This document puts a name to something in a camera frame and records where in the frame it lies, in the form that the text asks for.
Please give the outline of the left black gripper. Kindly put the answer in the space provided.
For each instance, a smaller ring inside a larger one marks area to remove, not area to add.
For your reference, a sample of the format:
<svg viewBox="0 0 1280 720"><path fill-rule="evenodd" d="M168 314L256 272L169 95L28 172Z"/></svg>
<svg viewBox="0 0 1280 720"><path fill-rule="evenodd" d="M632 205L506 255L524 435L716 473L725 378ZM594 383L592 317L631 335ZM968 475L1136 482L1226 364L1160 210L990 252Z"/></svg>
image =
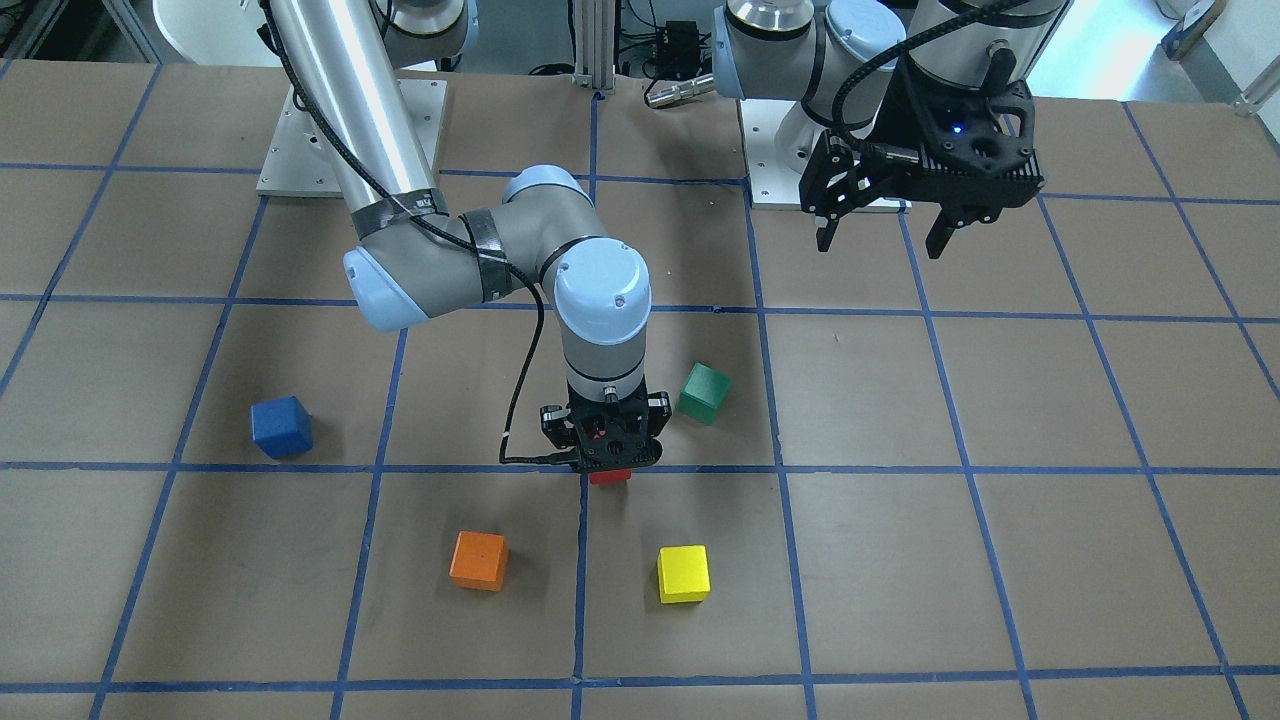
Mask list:
<svg viewBox="0 0 1280 720"><path fill-rule="evenodd" d="M815 219L815 243L827 252L846 214L877 199L956 201L961 172L947 164L961 135L961 95L915 65L899 65L864 142L823 131L799 182L800 208ZM966 224L957 204L941 204L925 237L928 259L943 254Z"/></svg>

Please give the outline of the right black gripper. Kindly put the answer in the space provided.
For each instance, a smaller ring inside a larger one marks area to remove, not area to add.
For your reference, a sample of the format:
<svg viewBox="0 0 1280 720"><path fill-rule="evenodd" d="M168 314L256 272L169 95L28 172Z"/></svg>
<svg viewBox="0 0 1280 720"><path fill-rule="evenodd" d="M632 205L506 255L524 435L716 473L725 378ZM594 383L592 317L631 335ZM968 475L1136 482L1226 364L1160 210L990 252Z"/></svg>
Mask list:
<svg viewBox="0 0 1280 720"><path fill-rule="evenodd" d="M573 428L584 421L589 424L591 432L611 421L620 423L630 432L640 430L645 424L648 434L658 437L671 416L672 406L666 392L649 395L643 389L622 398L611 396L602 402L572 391L568 406L552 405L540 409L541 432L558 448L576 448Z"/></svg>

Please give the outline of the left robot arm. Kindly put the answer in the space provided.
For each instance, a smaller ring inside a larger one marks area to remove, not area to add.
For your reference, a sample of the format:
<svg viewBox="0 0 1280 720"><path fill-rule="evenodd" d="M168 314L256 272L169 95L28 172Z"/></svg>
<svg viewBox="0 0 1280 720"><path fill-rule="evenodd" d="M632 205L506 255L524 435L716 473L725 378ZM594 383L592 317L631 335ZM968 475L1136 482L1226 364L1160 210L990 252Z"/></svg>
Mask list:
<svg viewBox="0 0 1280 720"><path fill-rule="evenodd" d="M1068 1L727 1L714 14L717 91L790 101L776 140L797 205L828 250L881 199L932 202L937 259L957 231L1044 187L1027 77Z"/></svg>

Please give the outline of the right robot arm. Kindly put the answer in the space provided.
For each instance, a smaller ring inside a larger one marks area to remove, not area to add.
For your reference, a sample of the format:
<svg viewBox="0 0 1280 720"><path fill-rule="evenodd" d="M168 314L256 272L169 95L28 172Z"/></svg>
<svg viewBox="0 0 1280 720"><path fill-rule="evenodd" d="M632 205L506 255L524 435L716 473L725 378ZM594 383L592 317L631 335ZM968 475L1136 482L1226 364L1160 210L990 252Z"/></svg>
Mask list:
<svg viewBox="0 0 1280 720"><path fill-rule="evenodd" d="M481 208L449 208L454 184L424 147L399 70L456 60L477 36L471 1L264 1L261 36L337 170L358 237L342 261L370 325L402 331L529 292L549 318L567 398L540 411L549 464L654 462L667 395L646 387L650 273L609 234L564 168L535 165Z"/></svg>

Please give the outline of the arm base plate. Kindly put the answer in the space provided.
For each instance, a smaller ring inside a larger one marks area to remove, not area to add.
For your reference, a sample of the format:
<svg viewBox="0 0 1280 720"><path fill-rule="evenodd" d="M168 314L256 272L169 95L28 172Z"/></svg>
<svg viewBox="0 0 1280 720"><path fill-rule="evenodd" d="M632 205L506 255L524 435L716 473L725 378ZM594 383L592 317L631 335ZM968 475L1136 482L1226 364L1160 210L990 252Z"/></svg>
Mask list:
<svg viewBox="0 0 1280 720"><path fill-rule="evenodd" d="M820 127L788 100L744 99L739 115L753 204L797 210L801 173Z"/></svg>
<svg viewBox="0 0 1280 720"><path fill-rule="evenodd" d="M443 79L401 79L399 90L428 165L435 167L448 83ZM289 90L285 92L256 190L259 195L268 197L343 197L339 176L328 161L314 122L294 106Z"/></svg>

